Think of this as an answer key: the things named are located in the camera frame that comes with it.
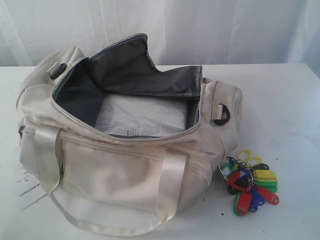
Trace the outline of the white plastic packet inside bag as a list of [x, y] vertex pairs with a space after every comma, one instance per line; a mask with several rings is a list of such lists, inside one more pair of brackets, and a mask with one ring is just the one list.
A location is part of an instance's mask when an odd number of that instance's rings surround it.
[[107, 94], [95, 128], [108, 135], [167, 137], [186, 130], [184, 100]]

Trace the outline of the white paper product tag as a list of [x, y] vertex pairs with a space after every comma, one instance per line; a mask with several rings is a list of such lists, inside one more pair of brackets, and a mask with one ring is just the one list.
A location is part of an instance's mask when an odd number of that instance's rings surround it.
[[18, 207], [21, 211], [46, 195], [40, 182], [23, 168], [19, 170], [16, 183]]

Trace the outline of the colourful plastic key tags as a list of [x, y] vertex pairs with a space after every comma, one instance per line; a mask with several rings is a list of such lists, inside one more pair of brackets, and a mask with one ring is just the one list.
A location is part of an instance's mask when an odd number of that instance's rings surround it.
[[226, 189], [235, 196], [233, 212], [241, 217], [254, 213], [265, 203], [278, 205], [278, 176], [259, 156], [248, 149], [236, 156], [228, 155], [226, 162], [218, 165], [219, 176], [225, 180]]

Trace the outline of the cream fabric duffel bag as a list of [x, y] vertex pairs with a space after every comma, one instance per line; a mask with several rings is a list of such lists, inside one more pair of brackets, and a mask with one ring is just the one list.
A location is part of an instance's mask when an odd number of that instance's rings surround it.
[[[107, 97], [142, 110], [176, 133], [102, 130]], [[19, 160], [65, 218], [100, 235], [139, 236], [170, 220], [205, 190], [238, 144], [242, 91], [203, 77], [200, 65], [160, 71], [138, 33], [91, 57], [78, 47], [43, 59], [22, 82], [16, 101]], [[56, 189], [96, 203], [157, 214], [143, 228], [103, 226], [71, 215]]]

